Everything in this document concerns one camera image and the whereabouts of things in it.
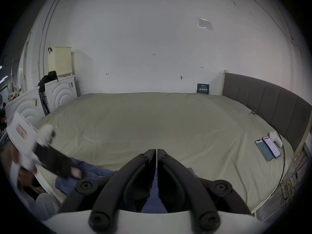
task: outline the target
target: beige bedsheet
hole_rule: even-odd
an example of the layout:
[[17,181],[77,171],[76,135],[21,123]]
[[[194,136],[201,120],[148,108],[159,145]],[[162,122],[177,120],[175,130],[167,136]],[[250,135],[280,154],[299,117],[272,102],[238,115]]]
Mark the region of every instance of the beige bedsheet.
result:
[[[229,181],[254,211],[275,190],[282,155],[266,162],[255,145],[273,129],[225,96],[179,93],[88,94],[59,107],[37,127],[55,128],[53,147],[104,169],[161,148],[199,177]],[[285,172],[293,151],[283,138]],[[57,195],[56,176],[40,169]]]

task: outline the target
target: blue sign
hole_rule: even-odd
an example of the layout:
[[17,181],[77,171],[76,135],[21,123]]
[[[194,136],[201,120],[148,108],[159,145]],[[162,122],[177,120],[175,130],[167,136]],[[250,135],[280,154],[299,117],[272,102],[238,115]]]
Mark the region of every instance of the blue sign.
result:
[[197,84],[197,93],[209,94],[209,84]]

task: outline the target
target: phone screen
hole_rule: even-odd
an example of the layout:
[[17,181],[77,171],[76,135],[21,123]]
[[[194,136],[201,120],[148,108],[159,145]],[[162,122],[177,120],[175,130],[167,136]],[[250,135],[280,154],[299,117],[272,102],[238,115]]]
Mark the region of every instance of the phone screen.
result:
[[255,143],[267,161],[270,161],[271,159],[273,159],[273,155],[271,154],[269,148],[261,139],[256,140]]

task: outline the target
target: gray upholstered headboard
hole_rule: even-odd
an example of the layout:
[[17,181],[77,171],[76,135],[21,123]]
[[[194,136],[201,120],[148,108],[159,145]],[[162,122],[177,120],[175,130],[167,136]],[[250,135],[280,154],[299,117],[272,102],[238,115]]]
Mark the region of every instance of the gray upholstered headboard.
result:
[[267,81],[231,73],[225,73],[222,95],[255,110],[297,149],[311,114],[304,99]]

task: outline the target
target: black bag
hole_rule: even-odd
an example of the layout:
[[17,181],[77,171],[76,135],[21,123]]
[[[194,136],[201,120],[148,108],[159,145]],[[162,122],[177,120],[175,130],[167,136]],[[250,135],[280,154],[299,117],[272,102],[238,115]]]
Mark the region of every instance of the black bag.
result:
[[39,91],[41,93],[45,92],[45,86],[44,85],[47,82],[53,81],[53,80],[57,80],[57,73],[56,73],[56,71],[50,71],[47,76],[42,77],[42,79],[38,83],[38,86],[40,87]]
[[43,111],[45,115],[48,115],[50,113],[48,105],[45,103],[45,100],[42,98],[43,95],[41,93],[45,92],[45,84],[49,81],[53,81],[53,80],[58,80],[57,79],[57,73],[56,71],[51,71],[48,73],[47,76],[42,77],[42,79],[40,80],[40,82],[38,83],[39,88],[39,95],[40,95],[40,100],[41,103],[43,105]]

